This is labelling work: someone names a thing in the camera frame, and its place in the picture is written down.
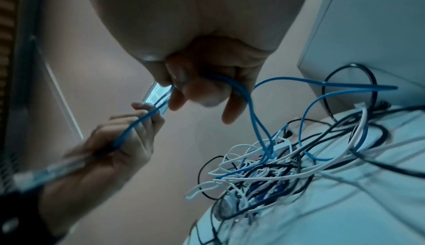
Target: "tangled cable pile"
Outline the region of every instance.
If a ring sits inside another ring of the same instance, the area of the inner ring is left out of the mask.
[[[199,194],[203,194],[205,197],[216,201],[211,209],[211,225],[213,225],[213,214],[219,221],[221,221],[221,224],[218,229],[212,227],[212,240],[203,242],[200,240],[198,234],[200,244],[209,244],[211,242],[214,242],[214,244],[222,244],[223,241],[219,239],[218,233],[225,221],[230,221],[233,224],[238,221],[238,219],[242,218],[247,218],[252,221],[256,215],[266,209],[277,204],[284,203],[285,201],[293,202],[297,198],[292,196],[301,196],[311,184],[313,179],[325,177],[326,174],[322,175],[323,171],[345,166],[356,159],[363,160],[389,171],[425,178],[425,174],[423,172],[401,169],[396,166],[369,159],[366,156],[369,153],[373,153],[389,136],[389,131],[383,126],[374,123],[374,119],[401,111],[423,110],[425,107],[414,106],[402,109],[388,109],[389,104],[385,102],[381,102],[381,104],[377,105],[376,101],[378,91],[395,90],[397,87],[377,85],[376,78],[372,72],[363,65],[350,64],[343,66],[332,72],[326,80],[329,80],[329,78],[339,70],[350,67],[358,68],[365,72],[368,75],[371,84],[341,84],[317,82],[300,78],[276,77],[262,81],[255,86],[258,87],[264,83],[276,80],[295,80],[323,87],[323,95],[310,104],[302,118],[299,119],[301,124],[299,126],[298,140],[294,144],[287,139],[289,135],[288,133],[290,133],[287,131],[287,128],[288,124],[295,120],[290,121],[275,134],[270,135],[255,115],[250,94],[243,86],[225,76],[208,76],[210,79],[230,84],[233,88],[237,89],[242,96],[244,96],[248,103],[253,129],[258,141],[253,145],[236,145],[232,147],[226,155],[217,156],[209,160],[199,171],[198,185],[186,194],[186,198],[188,199],[192,199]],[[352,89],[325,94],[324,87]],[[342,94],[364,92],[371,92],[372,94],[371,102],[368,107],[365,105],[358,106],[358,111],[349,114],[340,120],[337,120],[333,116],[326,98]],[[320,100],[324,100],[325,108],[327,109],[329,116],[334,121],[333,124],[306,118],[311,107]],[[313,134],[302,139],[301,134],[303,124],[306,120],[326,124],[328,125],[328,129],[324,132]],[[257,125],[264,131],[267,136],[266,139],[262,139],[260,137],[261,135]],[[366,145],[365,140],[367,138],[369,127],[377,128],[381,132],[381,136],[375,140],[374,143]],[[342,152],[337,154],[334,158],[317,157],[317,155],[334,140],[345,135],[349,135],[349,139],[346,148]],[[246,148],[246,152],[238,154],[236,151],[241,148]],[[208,173],[212,177],[212,180],[200,183],[200,175],[205,166],[218,158],[221,158],[218,168]],[[214,198],[207,194],[207,192],[217,189],[223,190],[223,193],[219,198]],[[196,230],[198,231],[196,222],[193,224],[192,228],[193,227],[196,227]]]

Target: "beige wall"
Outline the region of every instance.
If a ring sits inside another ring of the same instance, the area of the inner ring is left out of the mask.
[[[259,79],[301,77],[296,67],[321,0],[307,0],[278,51],[266,62]],[[84,136],[114,113],[129,110],[152,82],[148,72],[130,58],[108,34],[88,0],[46,0],[41,45],[64,97]],[[53,161],[77,141],[66,110],[38,75],[31,109],[27,166]],[[301,117],[316,97],[310,87],[276,82],[253,93],[256,112],[273,132]],[[115,197],[94,211],[68,237],[67,244],[181,244],[194,219],[211,204],[188,201],[184,193],[196,182],[199,168],[210,158],[240,143],[255,142],[248,113],[233,125],[220,123],[223,106],[205,109],[187,104],[166,113],[152,161]],[[310,117],[325,116],[313,108]]]

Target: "black sleeve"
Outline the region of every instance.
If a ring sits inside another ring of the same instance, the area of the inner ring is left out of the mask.
[[[0,244],[53,245],[63,237],[53,237],[39,215],[42,187],[21,194],[0,195]]]

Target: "white strip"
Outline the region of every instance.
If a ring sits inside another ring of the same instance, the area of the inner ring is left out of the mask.
[[[66,117],[66,122],[68,126],[71,128],[73,133],[75,135],[78,135],[78,137],[82,140],[84,139],[83,133],[81,132],[80,127],[78,126],[77,120],[75,119],[70,106],[66,102],[65,96],[62,93],[61,87],[59,86],[58,81],[56,80],[56,77],[54,76],[54,73],[49,65],[49,63],[46,60],[46,57],[43,54],[43,51],[41,49],[41,46],[39,45],[38,40],[35,38],[35,36],[32,37],[32,41],[35,43],[35,46],[37,48],[37,52],[40,55],[40,58],[44,64],[44,68],[42,69],[44,75],[49,78],[50,82],[49,85],[51,88],[54,88],[56,92],[54,94],[56,95],[57,100],[59,101],[60,108],[62,110],[62,113]]]

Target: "table surface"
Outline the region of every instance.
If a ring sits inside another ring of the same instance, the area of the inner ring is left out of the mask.
[[[350,112],[336,117],[344,117]],[[394,146],[380,152],[377,160],[425,171],[425,113],[396,113],[376,123],[390,131],[382,147]],[[302,134],[305,137],[325,129],[325,125],[311,125]],[[365,145],[376,141],[379,135],[378,130],[370,128]],[[347,139],[338,140],[319,157],[336,156],[346,146]],[[341,169],[329,173],[354,181],[357,187],[327,179],[316,180],[296,202],[269,209],[251,226],[245,219],[239,221],[230,233],[229,244],[425,243],[425,180],[380,170],[361,162]],[[214,219],[213,223],[217,228],[219,222]],[[212,239],[210,209],[199,220],[198,228],[202,242]],[[184,245],[200,245],[195,229]]]

